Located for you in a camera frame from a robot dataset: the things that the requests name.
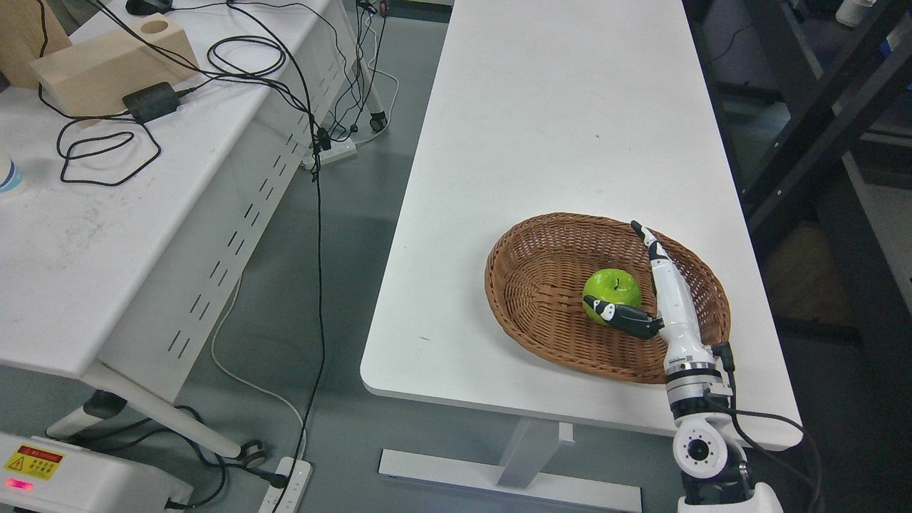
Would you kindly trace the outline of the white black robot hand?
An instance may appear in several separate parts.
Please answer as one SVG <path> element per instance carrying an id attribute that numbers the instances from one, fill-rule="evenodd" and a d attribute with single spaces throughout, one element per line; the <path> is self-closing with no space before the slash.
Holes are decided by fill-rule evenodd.
<path id="1" fill-rule="evenodd" d="M 632 306 L 599 300 L 590 294 L 584 295 L 584 304 L 590 306 L 599 318 L 613 328 L 642 340 L 648 340 L 654 335 L 663 338 L 668 345 L 664 363 L 668 375 L 682 371 L 717 371 L 713 353 L 703 344 L 697 311 L 686 280 L 648 228 L 636 220 L 631 221 L 630 225 L 648 250 L 658 317 L 653 318 Z"/>

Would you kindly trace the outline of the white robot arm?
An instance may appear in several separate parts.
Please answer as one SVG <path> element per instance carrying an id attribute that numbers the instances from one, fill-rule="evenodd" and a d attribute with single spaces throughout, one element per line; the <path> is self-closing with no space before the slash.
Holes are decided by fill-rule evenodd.
<path id="1" fill-rule="evenodd" d="M 774 490 L 756 482 L 748 458 L 732 436 L 729 414 L 734 393 L 724 383 L 724 371 L 734 370 L 730 344 L 710 351 L 709 363 L 674 363 L 665 378 L 665 392 L 675 421 L 674 460 L 681 469 L 684 497 L 678 512 L 782 512 Z"/>

